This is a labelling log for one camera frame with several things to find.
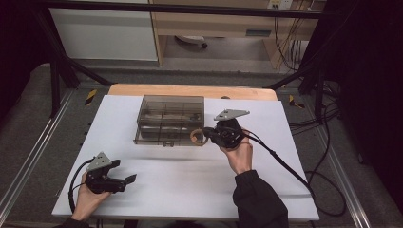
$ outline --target clear container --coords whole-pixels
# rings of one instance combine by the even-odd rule
[[[204,98],[144,95],[137,125],[136,144],[194,145],[190,133],[204,127]]]

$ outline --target black cable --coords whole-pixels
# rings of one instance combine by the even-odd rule
[[[329,131],[329,125],[328,125],[328,123],[327,123],[327,118],[326,118],[326,111],[327,111],[327,108],[329,107],[329,106],[331,106],[331,105],[335,105],[335,103],[331,103],[331,104],[329,104],[329,105],[327,105],[326,107],[325,107],[325,111],[324,111],[324,118],[323,118],[323,122],[324,122],[324,124],[325,124],[325,129],[326,129],[326,134],[327,134],[327,141],[326,141],[326,149],[325,149],[325,152],[323,153],[323,155],[322,155],[322,158],[320,159],[320,161],[317,163],[317,166],[314,168],[314,171],[313,171],[313,173],[315,174],[316,172],[317,172],[317,170],[318,170],[318,168],[320,167],[320,165],[323,163],[323,161],[326,159],[326,157],[327,157],[327,154],[329,153],[329,148],[330,148],[330,131]],[[308,183],[309,184],[311,184],[311,181],[312,181],[312,178],[314,177],[314,175],[311,175],[311,177],[308,179]]]
[[[254,136],[256,136],[256,134],[254,134],[254,133],[251,132],[251,131],[248,131],[248,130],[244,130],[244,131],[246,131],[246,132],[248,132],[248,133],[253,134]],[[255,141],[256,143],[259,143],[259,144],[260,144],[261,146],[263,146],[267,151],[269,151],[270,154],[273,156],[273,158],[275,158],[275,160],[276,160],[279,164],[281,164],[286,170],[288,170],[288,172],[290,172],[292,175],[294,175],[294,177],[296,177],[303,185],[305,185],[305,187],[309,190],[309,192],[311,193],[311,196],[312,196],[313,198],[316,197],[316,196],[315,196],[315,193],[314,193],[314,190],[311,188],[311,186],[308,184],[308,182],[305,181],[296,171],[294,171],[294,169],[292,169],[286,162],[284,162],[284,161],[276,154],[276,151],[270,149],[262,140],[259,140],[259,139],[255,138],[255,137],[252,137],[252,136],[248,135],[248,134],[245,134],[245,133],[243,133],[242,131],[241,131],[241,134],[242,134],[244,137]]]
[[[84,183],[77,184],[72,190],[74,191],[76,188],[80,187],[80,186],[83,185],[83,184],[84,184]]]
[[[334,213],[330,213],[330,212],[325,211],[324,209],[322,209],[321,207],[319,207],[317,205],[317,202],[316,202],[317,199],[314,199],[314,203],[315,203],[315,206],[317,207],[317,210],[322,212],[323,214],[331,216],[331,217],[341,217],[346,212],[347,200],[345,199],[345,197],[344,197],[343,193],[341,192],[341,190],[330,179],[325,177],[323,174],[317,172],[318,168],[321,166],[321,164],[323,163],[323,161],[325,160],[325,158],[327,157],[327,155],[329,153],[331,137],[330,137],[330,130],[329,130],[329,125],[328,125],[329,119],[327,117],[327,113],[328,113],[327,109],[332,105],[336,105],[336,103],[331,103],[331,104],[326,105],[325,110],[324,110],[324,114],[323,114],[323,117],[324,117],[323,122],[325,124],[326,134],[328,136],[327,137],[327,142],[326,142],[325,152],[323,153],[322,157],[320,158],[320,161],[317,163],[317,165],[314,168],[314,170],[313,171],[306,171],[305,174],[311,174],[310,178],[308,179],[308,184],[310,186],[311,186],[312,179],[313,179],[314,175],[318,175],[318,176],[322,177],[324,180],[328,181],[335,188],[335,190],[338,192],[338,194],[341,196],[341,199],[343,200],[343,208],[342,208],[341,212],[334,214]]]
[[[70,184],[70,187],[69,187],[69,190],[68,190],[68,203],[70,204],[71,213],[74,213],[74,210],[75,210],[75,204],[74,204],[74,198],[73,198],[73,190],[74,190],[73,184],[74,184],[74,182],[75,182],[75,180],[76,180],[76,178],[77,178],[78,173],[79,173],[80,170],[84,167],[84,165],[91,163],[94,159],[95,159],[95,158],[90,159],[90,160],[88,160],[88,161],[85,161],[85,162],[77,169],[76,173],[74,174],[73,179],[71,180],[71,184]]]
[[[335,188],[335,190],[338,192],[338,194],[341,196],[341,199],[343,200],[343,208],[341,209],[341,212],[333,214],[333,213],[327,212],[327,211],[325,211],[324,209],[322,209],[321,207],[319,207],[319,206],[317,205],[317,203],[316,203],[316,200],[314,199],[315,206],[317,207],[317,210],[320,211],[320,212],[322,212],[323,214],[328,215],[328,216],[331,216],[331,217],[341,217],[341,216],[343,216],[344,213],[346,213],[346,210],[347,210],[347,200],[346,200],[346,198],[344,197],[344,195],[343,195],[343,193],[341,192],[341,190],[340,190],[330,179],[328,179],[326,176],[324,176],[323,174],[321,174],[321,173],[319,173],[319,172],[306,171],[305,174],[311,174],[311,177],[312,177],[313,175],[318,175],[318,176],[322,177],[324,180],[326,180],[327,182],[329,182],[329,183]]]

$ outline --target black stand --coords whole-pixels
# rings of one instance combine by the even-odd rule
[[[52,111],[50,118],[53,118],[60,108],[60,80],[59,76],[63,79],[66,87],[76,88],[80,84],[79,79],[74,71],[78,70],[84,73],[86,76],[102,84],[103,86],[112,86],[114,83],[102,78],[98,74],[90,71],[84,66],[78,64],[74,60],[70,59],[59,42],[59,39],[55,36],[53,30],[49,26],[48,20],[44,15],[44,9],[40,6],[36,6],[30,1],[26,1],[24,5],[20,7],[29,7],[27,11],[30,11],[36,20],[36,24],[39,27],[37,33],[38,39],[42,42],[44,47],[48,48],[48,57],[50,61],[51,71],[51,89],[52,89]]]

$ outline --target aluminum rail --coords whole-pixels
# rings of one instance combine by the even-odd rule
[[[142,4],[142,3],[115,3],[115,2],[89,2],[66,0],[36,0],[33,4],[53,9],[72,10],[113,10],[113,11],[148,11],[148,12],[176,12],[198,13],[217,15],[238,15],[278,18],[303,18],[303,19],[341,19],[342,14],[322,11],[300,11],[285,9],[250,9],[229,8],[212,6],[188,6],[166,4]]]

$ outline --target white tabletop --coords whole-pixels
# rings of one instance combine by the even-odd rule
[[[111,178],[137,174],[137,179],[123,193],[106,199],[94,217],[237,219],[237,207],[232,200],[235,173],[216,145],[209,142],[203,147],[162,147],[133,142],[142,98],[104,96],[52,215],[71,215],[67,192],[74,173],[84,161],[105,152],[111,160],[121,160],[120,166],[109,171]],[[249,115],[238,118],[240,125],[258,135],[305,177],[281,102],[205,98],[204,125],[215,126],[214,117],[225,108],[249,110]],[[257,143],[253,168],[280,195],[288,208],[289,220],[318,220],[309,191]],[[80,183],[81,175],[78,177],[74,185]]]

